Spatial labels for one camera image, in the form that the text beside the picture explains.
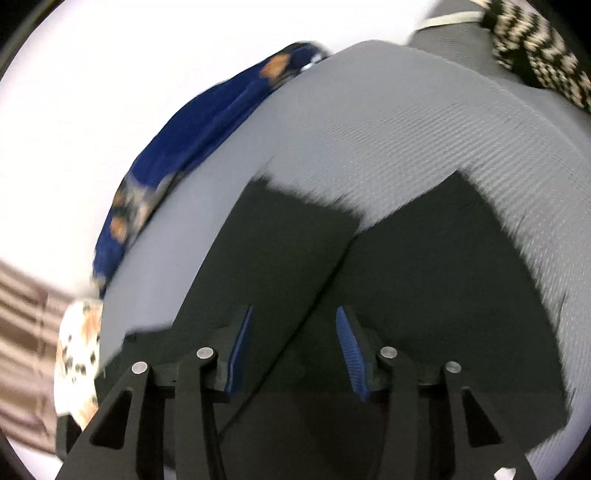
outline brown striped cloth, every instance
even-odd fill
[[[55,451],[58,332],[71,300],[0,262],[0,428],[47,453]]]

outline white strap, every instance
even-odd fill
[[[427,18],[418,27],[418,30],[431,27],[441,27],[442,25],[455,25],[458,23],[480,23],[484,18],[484,12],[457,12],[440,17]]]
[[[491,0],[470,0],[470,2],[480,5],[482,8],[486,8],[487,10],[491,4]]]

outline white spotted cloth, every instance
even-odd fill
[[[66,310],[57,342],[54,402],[59,416],[70,414],[84,430],[98,408],[95,377],[99,368],[103,303],[83,299]]]

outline blue fabric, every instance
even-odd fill
[[[100,297],[150,216],[186,175],[291,78],[326,58],[312,43],[295,43],[211,87],[184,105],[138,155],[121,181],[95,247]]]

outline white background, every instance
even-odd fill
[[[176,110],[294,41],[405,43],[434,3],[66,0],[0,81],[0,258],[91,293],[113,193]],[[25,458],[39,480],[45,461]]]
[[[56,477],[61,468],[61,460],[58,457],[31,450],[12,440],[10,440],[10,444],[31,475],[37,480],[53,480]]]

